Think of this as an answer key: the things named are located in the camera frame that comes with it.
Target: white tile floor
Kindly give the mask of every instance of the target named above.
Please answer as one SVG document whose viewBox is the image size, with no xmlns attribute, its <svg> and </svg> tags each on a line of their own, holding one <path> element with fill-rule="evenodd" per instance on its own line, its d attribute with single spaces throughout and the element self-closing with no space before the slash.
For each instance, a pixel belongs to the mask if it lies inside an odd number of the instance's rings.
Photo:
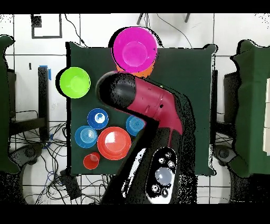
<svg viewBox="0 0 270 224">
<path fill-rule="evenodd" d="M 42 28 L 35 28 L 35 35 L 58 35 L 58 15 L 42 14 Z M 107 47 L 111 35 L 119 28 L 137 26 L 139 13 L 134 14 L 67 14 L 67 19 L 74 23 L 78 35 L 89 47 Z M 269 14 L 196 14 L 191 13 L 188 23 L 185 23 L 186 14 L 159 14 L 165 21 L 185 33 L 193 48 L 203 48 L 206 44 L 214 43 L 218 46 L 215 67 L 218 70 L 218 105 L 219 113 L 224 112 L 223 77 L 227 73 L 236 71 L 234 63 L 229 56 L 236 54 L 238 42 L 242 39 L 251 39 L 261 46 L 270 45 Z M 163 22 L 155 13 L 149 14 L 150 27 L 162 40 L 165 48 L 190 48 L 185 37 Z M 50 126 L 66 121 L 65 98 L 55 88 L 56 74 L 66 66 L 65 41 L 80 43 L 75 29 L 62 14 L 61 39 L 32 39 L 30 15 L 0 15 L 0 34 L 11 35 L 15 39 L 14 46 L 7 48 L 6 60 L 8 67 L 15 69 L 16 81 L 16 110 L 38 110 L 37 103 L 37 67 L 47 65 L 52 71 L 52 80 L 49 81 L 49 118 Z M 35 113 L 18 114 L 17 119 L 35 117 Z M 64 140 L 62 132 L 57 136 Z M 59 154 L 65 155 L 62 148 Z M 47 150 L 42 156 L 47 163 L 47 169 L 52 170 L 52 162 Z M 66 166 L 66 157 L 56 157 L 60 170 Z M 27 166 L 24 172 L 24 194 L 39 194 L 46 185 L 47 172 L 42 158 L 33 166 Z M 230 178 L 228 170 L 218 165 L 213 159 L 213 168 L 216 176 L 199 176 L 198 203 L 227 203 L 230 194 Z M 91 181 L 101 179 L 99 175 L 88 175 Z M 85 175 L 78 177 L 78 183 L 86 195 L 98 194 L 98 187 L 88 186 L 89 180 Z M 34 203 L 37 196 L 27 197 L 29 203 Z M 47 200 L 45 203 L 63 203 L 61 200 Z M 83 204 L 91 203 L 93 199 L 83 199 Z"/>
</svg>

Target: orange-red plate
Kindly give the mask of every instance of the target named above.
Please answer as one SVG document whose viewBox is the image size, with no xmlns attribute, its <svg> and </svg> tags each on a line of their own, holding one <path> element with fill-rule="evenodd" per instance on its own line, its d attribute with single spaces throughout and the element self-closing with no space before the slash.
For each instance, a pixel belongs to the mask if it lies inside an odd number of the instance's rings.
<svg viewBox="0 0 270 224">
<path fill-rule="evenodd" d="M 109 160 L 124 158 L 131 146 L 129 134 L 120 127 L 108 127 L 98 138 L 98 149 L 101 155 Z"/>
</svg>

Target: orange bowl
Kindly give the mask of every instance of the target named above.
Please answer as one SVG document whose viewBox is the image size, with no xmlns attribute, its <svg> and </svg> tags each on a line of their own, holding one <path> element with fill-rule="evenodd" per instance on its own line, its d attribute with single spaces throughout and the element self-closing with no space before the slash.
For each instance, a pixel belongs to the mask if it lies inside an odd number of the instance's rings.
<svg viewBox="0 0 270 224">
<path fill-rule="evenodd" d="M 132 73 L 134 76 L 137 76 L 137 77 L 144 77 L 144 78 L 147 78 L 148 76 L 151 75 L 153 69 L 154 69 L 154 63 L 152 63 L 152 65 L 146 69 L 145 71 L 141 71 L 141 72 L 134 72 Z M 117 68 L 117 71 L 124 71 L 123 69 L 121 69 L 118 65 L 116 65 L 116 68 Z"/>
</svg>

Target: floor tile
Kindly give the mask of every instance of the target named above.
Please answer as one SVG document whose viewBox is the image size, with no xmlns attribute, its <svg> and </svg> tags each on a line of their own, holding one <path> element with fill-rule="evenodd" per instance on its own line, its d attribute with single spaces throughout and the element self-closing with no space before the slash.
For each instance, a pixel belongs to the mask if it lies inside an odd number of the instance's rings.
<svg viewBox="0 0 270 224">
<path fill-rule="evenodd" d="M 54 27 L 53 31 L 44 28 L 35 28 L 35 35 L 52 35 L 56 32 L 54 24 L 59 23 L 55 14 L 41 14 L 42 25 Z M 67 19 L 70 20 L 76 27 L 79 34 L 79 15 L 67 14 Z M 62 38 L 55 39 L 32 39 L 31 17 L 29 14 L 15 15 L 15 54 L 66 54 L 65 42 L 72 41 L 79 43 L 79 37 L 76 35 L 74 26 L 62 17 Z"/>
<path fill-rule="evenodd" d="M 5 60 L 7 62 L 7 67 L 9 69 L 14 69 L 14 57 L 13 56 L 10 56 L 10 55 L 5 55 Z"/>
<path fill-rule="evenodd" d="M 217 79 L 217 112 L 224 113 L 224 75 L 235 72 L 236 66 L 229 57 L 216 57 L 215 69 L 218 70 Z M 224 115 L 217 114 L 217 120 L 223 121 Z"/>
<path fill-rule="evenodd" d="M 270 128 L 270 103 L 265 104 L 264 126 Z"/>
<path fill-rule="evenodd" d="M 60 186 L 57 188 L 60 191 L 60 193 L 63 197 L 63 200 L 66 204 L 81 204 L 81 197 L 70 201 L 69 196 L 64 198 L 65 196 L 68 195 L 67 191 L 65 190 L 65 187 Z M 26 197 L 25 198 L 26 202 L 28 204 L 35 204 L 35 202 L 38 198 L 38 194 L 40 194 L 44 189 L 46 191 L 45 186 L 23 186 L 23 194 L 24 194 L 24 197 Z M 63 200 L 61 199 L 61 195 L 59 194 L 59 192 L 56 189 L 50 190 L 50 192 L 52 193 L 51 197 L 48 197 L 45 194 L 45 191 L 44 191 L 43 195 L 41 196 L 38 204 L 64 204 Z"/>
<path fill-rule="evenodd" d="M 198 185 L 197 186 L 209 186 L 209 177 L 204 175 L 198 176 Z"/>
<path fill-rule="evenodd" d="M 230 188 L 214 188 L 210 189 L 210 204 L 229 203 Z"/>
<path fill-rule="evenodd" d="M 38 195 L 43 190 L 44 190 L 44 186 L 23 186 L 23 196 L 25 198 L 26 203 L 35 204 L 38 198 Z"/>
<path fill-rule="evenodd" d="M 235 55 L 241 40 L 250 39 L 260 46 L 269 46 L 269 22 L 269 14 L 215 13 L 217 55 Z"/>
<path fill-rule="evenodd" d="M 53 127 L 55 125 L 58 125 L 59 123 L 54 123 L 54 122 L 50 122 L 49 125 L 50 127 Z M 55 131 L 55 128 L 52 129 L 52 131 L 50 132 L 51 134 L 53 134 Z M 58 142 L 59 140 L 65 141 L 65 137 L 63 136 L 62 130 L 60 129 L 53 137 L 53 140 Z M 52 172 L 53 170 L 55 171 L 55 169 L 57 168 L 57 164 L 55 162 L 55 160 L 52 159 L 51 155 L 53 157 L 56 158 L 57 162 L 58 162 L 58 175 L 60 175 L 60 171 L 66 169 L 66 147 L 60 147 L 58 145 L 56 145 L 55 143 L 51 144 L 50 149 L 42 149 L 42 156 L 46 161 L 46 168 L 49 172 Z M 27 184 L 31 184 L 31 185 L 46 185 L 50 182 L 50 180 L 53 179 L 52 175 L 49 175 L 47 170 L 45 168 L 45 162 L 42 159 L 42 157 L 40 156 L 37 159 L 37 163 L 34 165 L 27 165 L 24 171 L 24 176 L 23 176 L 23 184 L 27 185 Z"/>
<path fill-rule="evenodd" d="M 230 173 L 226 166 L 220 166 L 218 160 L 213 157 L 212 166 L 217 174 L 211 176 L 211 186 L 230 186 Z"/>
<path fill-rule="evenodd" d="M 13 15 L 0 14 L 0 35 L 13 36 Z M 13 45 L 6 49 L 6 54 L 13 54 Z"/>
<path fill-rule="evenodd" d="M 209 188 L 197 188 L 197 204 L 209 204 Z"/>
<path fill-rule="evenodd" d="M 186 13 L 158 13 L 159 17 L 179 29 L 193 48 L 203 48 L 213 43 L 213 13 L 191 13 L 185 23 Z M 157 33 L 165 48 L 191 48 L 185 36 L 150 13 L 150 26 Z"/>
<path fill-rule="evenodd" d="M 66 66 L 65 56 L 15 56 L 16 111 L 38 111 L 39 66 L 47 66 L 51 70 L 51 80 L 48 80 L 49 120 L 66 120 L 66 98 L 60 95 L 55 87 L 56 75 Z"/>
<path fill-rule="evenodd" d="M 270 102 L 270 79 L 267 79 L 265 102 Z"/>
<path fill-rule="evenodd" d="M 263 151 L 270 153 L 270 128 L 264 128 Z"/>
<path fill-rule="evenodd" d="M 138 17 L 139 13 L 81 14 L 81 39 L 88 47 L 106 48 L 115 31 L 137 26 Z"/>
<path fill-rule="evenodd" d="M 89 204 L 89 203 L 93 203 L 94 201 L 99 203 L 104 193 L 105 193 L 105 188 L 103 186 L 82 187 L 82 194 L 83 194 L 82 204 Z"/>
</svg>

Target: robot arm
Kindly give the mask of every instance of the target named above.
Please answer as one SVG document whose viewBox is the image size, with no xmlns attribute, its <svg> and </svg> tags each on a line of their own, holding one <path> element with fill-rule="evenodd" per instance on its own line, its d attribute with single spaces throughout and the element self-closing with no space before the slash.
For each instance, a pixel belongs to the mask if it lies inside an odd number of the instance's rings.
<svg viewBox="0 0 270 224">
<path fill-rule="evenodd" d="M 178 203 L 184 131 L 179 99 L 125 72 L 105 74 L 96 91 L 103 103 L 147 121 L 144 137 L 127 155 L 102 203 Z"/>
</svg>

